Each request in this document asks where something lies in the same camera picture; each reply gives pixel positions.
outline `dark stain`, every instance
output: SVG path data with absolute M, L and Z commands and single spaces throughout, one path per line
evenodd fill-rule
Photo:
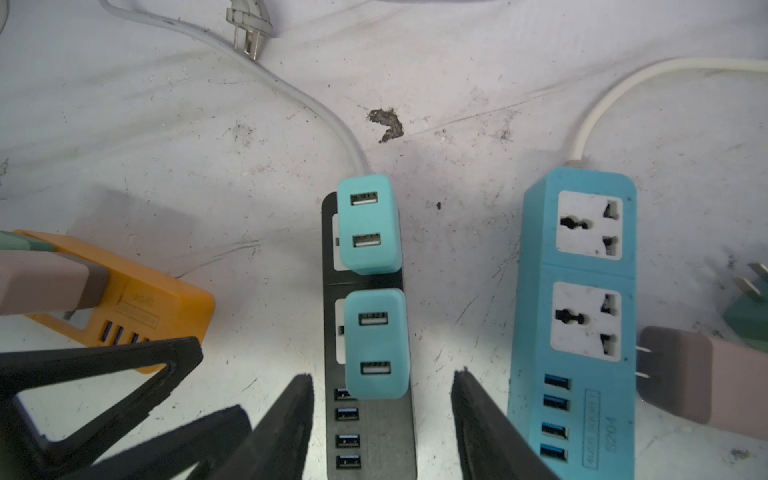
M 731 460 L 731 464 L 734 464 L 739 460 L 746 460 L 751 455 L 752 454 L 749 450 L 731 449 L 730 456 L 733 458 L 733 460 Z
M 399 138 L 402 137 L 405 132 L 402 130 L 402 124 L 400 123 L 400 120 L 397 118 L 397 114 L 395 114 L 394 108 L 388 108 L 387 110 L 379 109 L 379 110 L 371 110 L 368 113 L 368 120 L 372 121 L 375 124 L 384 125 L 387 128 L 387 131 L 384 132 L 384 136 L 381 140 L 379 140 L 380 144 L 385 144 L 386 142 L 392 140 L 393 138 Z
M 0 164 L 0 178 L 2 178 L 3 176 L 5 176 L 5 174 L 8 173 L 8 160 L 10 159 L 6 158 L 5 161 L 3 161 L 3 163 Z

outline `metal prong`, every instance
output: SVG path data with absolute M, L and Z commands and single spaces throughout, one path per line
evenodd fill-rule
M 243 51 L 245 52 L 245 55 L 248 55 L 250 57 L 250 44 L 253 42 L 253 31 L 246 30 L 245 31 L 245 48 Z
M 256 54 L 259 51 L 259 39 L 261 38 L 261 32 L 256 32 L 256 39 L 253 40 L 253 44 L 251 44 L 251 48 L 253 49 L 253 52 L 250 54 L 251 60 L 256 60 Z
M 735 276 L 733 282 L 738 286 L 742 292 L 750 296 L 750 298 L 756 302 L 762 302 L 765 300 L 763 294 L 752 284 L 749 280 L 743 276 Z
M 757 273 L 757 276 L 762 280 L 768 282 L 768 266 L 765 266 L 760 262 L 752 262 L 750 263 L 750 268 L 754 273 Z

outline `blue usb port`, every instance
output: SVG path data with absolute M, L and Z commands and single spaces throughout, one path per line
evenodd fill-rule
M 336 468 L 339 470 L 347 469 L 359 469 L 362 468 L 360 461 L 360 455 L 337 455 L 336 456 Z
M 563 462 L 568 461 L 568 451 L 559 447 L 553 447 L 552 445 L 545 445 L 542 443 L 539 453 L 545 458 L 554 458 L 555 460 L 561 460 Z
M 337 435 L 336 447 L 338 449 L 358 449 L 360 447 L 360 435 Z
M 560 389 L 571 389 L 571 380 L 556 375 L 544 375 L 544 383 L 551 386 L 556 386 Z
M 358 409 L 336 409 L 337 422 L 348 422 L 349 420 L 360 420 L 360 411 Z
M 400 270 L 400 216 L 389 178 L 384 175 L 346 178 L 339 184 L 336 204 L 341 263 L 358 275 Z
M 541 433 L 556 437 L 558 439 L 568 440 L 568 429 L 564 426 L 555 425 L 553 423 L 542 422 Z
M 544 406 L 549 407 L 551 409 L 559 409 L 559 410 L 565 410 L 568 411 L 570 402 L 567 399 L 561 399 L 558 396 L 552 396 L 552 395 L 545 395 L 544 396 Z

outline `black power strip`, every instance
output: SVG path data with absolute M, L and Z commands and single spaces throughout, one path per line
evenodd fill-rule
M 333 267 L 336 192 L 323 200 L 323 342 L 326 367 L 326 451 L 329 480 L 415 480 L 411 388 L 395 400 L 356 400 L 346 394 L 336 361 L 336 301 L 356 290 L 399 288 L 402 270 L 361 276 Z

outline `white table surface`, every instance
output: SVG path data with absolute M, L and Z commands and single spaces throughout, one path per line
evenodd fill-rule
M 231 38 L 229 4 L 122 5 Z M 461 478 L 452 376 L 467 366 L 505 410 L 525 189 L 561 164 L 585 110 L 630 72 L 678 56 L 768 56 L 768 8 L 267 4 L 279 34 L 263 64 L 334 110 L 373 169 L 392 178 L 419 477 Z M 207 46 L 112 18 L 96 0 L 11 0 L 0 106 L 3 230 L 69 233 L 183 274 L 217 300 L 203 362 L 111 452 L 234 404 L 255 425 L 295 374 L 309 372 L 316 405 L 304 478 L 325 478 L 319 212 L 352 174 L 330 130 Z M 366 115 L 390 107 L 406 134 L 380 144 L 386 128 Z M 720 314 L 738 295 L 732 275 L 768 260 L 767 125 L 768 75 L 700 71 L 643 84 L 598 124 L 592 167 L 626 174 L 639 190 L 638 330 L 738 341 Z M 1 351 L 72 346 L 31 320 L 3 320 Z M 23 399 L 57 439 L 144 379 L 125 372 Z M 637 399 L 638 479 L 763 479 L 767 446 Z

